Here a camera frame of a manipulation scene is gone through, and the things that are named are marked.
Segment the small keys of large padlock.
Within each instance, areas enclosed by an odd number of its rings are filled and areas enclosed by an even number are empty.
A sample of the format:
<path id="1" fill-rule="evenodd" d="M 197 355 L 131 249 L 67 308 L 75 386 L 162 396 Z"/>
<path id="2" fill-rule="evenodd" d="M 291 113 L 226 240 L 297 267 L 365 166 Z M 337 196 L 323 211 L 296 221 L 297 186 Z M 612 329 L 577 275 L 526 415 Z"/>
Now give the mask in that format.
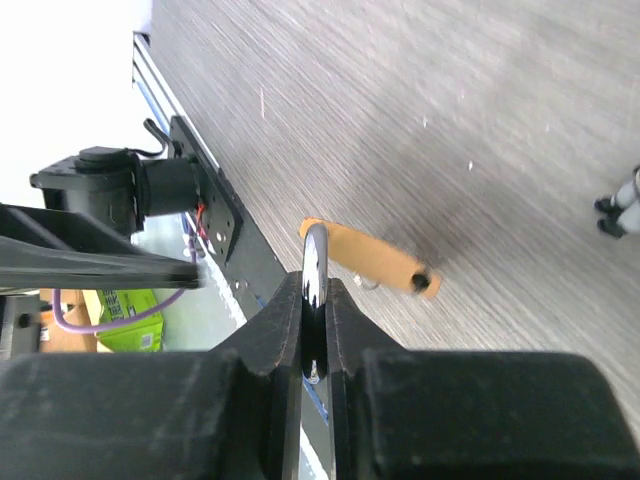
<path id="1" fill-rule="evenodd" d="M 380 283 L 378 281 L 371 280 L 359 274 L 356 274 L 353 277 L 353 282 L 358 288 L 365 291 L 373 291 L 380 286 Z"/>

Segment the keys with panda keychain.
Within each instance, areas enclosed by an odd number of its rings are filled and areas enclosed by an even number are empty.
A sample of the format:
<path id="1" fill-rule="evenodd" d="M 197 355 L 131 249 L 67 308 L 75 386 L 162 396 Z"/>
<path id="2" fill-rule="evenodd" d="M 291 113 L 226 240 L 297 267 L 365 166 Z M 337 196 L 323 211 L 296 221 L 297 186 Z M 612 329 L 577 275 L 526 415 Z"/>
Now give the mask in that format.
<path id="1" fill-rule="evenodd" d="M 631 179 L 626 181 L 615 194 L 596 199 L 594 209 L 604 215 L 597 221 L 600 232 L 615 239 L 638 234 L 639 166 L 634 168 Z"/>

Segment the large brass padlock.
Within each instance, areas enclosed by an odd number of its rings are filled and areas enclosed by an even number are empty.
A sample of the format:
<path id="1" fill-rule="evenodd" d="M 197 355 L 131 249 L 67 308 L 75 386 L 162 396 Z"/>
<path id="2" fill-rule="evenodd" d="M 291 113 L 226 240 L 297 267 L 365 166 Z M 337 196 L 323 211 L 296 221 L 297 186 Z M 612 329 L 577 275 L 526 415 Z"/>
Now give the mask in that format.
<path id="1" fill-rule="evenodd" d="M 427 299 L 436 297 L 441 277 L 414 256 L 390 243 L 339 223 L 306 217 L 299 228 L 304 239 L 302 262 L 302 371 L 314 383 L 327 375 L 325 304 L 328 262 L 334 261 L 373 282 Z"/>

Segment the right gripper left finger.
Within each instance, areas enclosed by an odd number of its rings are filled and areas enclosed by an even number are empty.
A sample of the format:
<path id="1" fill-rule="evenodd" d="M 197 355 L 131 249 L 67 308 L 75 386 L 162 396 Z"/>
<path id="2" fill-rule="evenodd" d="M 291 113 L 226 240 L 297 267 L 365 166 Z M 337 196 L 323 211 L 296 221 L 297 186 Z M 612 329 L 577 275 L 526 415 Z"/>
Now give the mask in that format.
<path id="1" fill-rule="evenodd" d="M 301 276 L 209 351 L 23 355 L 1 371 L 5 479 L 294 479 Z"/>

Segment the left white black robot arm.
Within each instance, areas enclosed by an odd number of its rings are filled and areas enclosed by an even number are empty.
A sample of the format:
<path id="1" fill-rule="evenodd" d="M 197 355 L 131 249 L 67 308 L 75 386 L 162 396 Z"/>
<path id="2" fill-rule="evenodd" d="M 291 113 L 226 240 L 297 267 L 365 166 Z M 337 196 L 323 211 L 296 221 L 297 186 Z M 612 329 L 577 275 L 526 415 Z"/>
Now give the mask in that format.
<path id="1" fill-rule="evenodd" d="M 194 262 L 146 252 L 130 238 L 148 217 L 195 207 L 188 159 L 143 160 L 91 147 L 30 178 L 42 208 L 1 207 L 1 291 L 195 289 Z"/>

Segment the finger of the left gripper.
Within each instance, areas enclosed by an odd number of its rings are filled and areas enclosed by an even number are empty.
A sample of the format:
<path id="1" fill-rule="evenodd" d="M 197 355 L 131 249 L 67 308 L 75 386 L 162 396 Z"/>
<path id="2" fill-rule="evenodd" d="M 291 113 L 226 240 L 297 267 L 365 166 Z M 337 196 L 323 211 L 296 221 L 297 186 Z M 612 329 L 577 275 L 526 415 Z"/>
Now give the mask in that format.
<path id="1" fill-rule="evenodd" d="M 79 213 L 1 206 L 1 286 L 195 289 L 198 267 L 146 252 Z"/>

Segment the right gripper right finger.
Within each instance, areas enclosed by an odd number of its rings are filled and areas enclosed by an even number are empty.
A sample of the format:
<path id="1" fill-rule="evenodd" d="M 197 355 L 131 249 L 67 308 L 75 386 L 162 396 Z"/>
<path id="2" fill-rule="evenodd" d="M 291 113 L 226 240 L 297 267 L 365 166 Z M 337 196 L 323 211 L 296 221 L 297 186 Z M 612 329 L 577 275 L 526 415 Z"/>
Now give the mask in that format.
<path id="1" fill-rule="evenodd" d="M 638 477 L 631 429 L 587 358 L 408 350 L 336 279 L 325 313 L 334 477 Z"/>

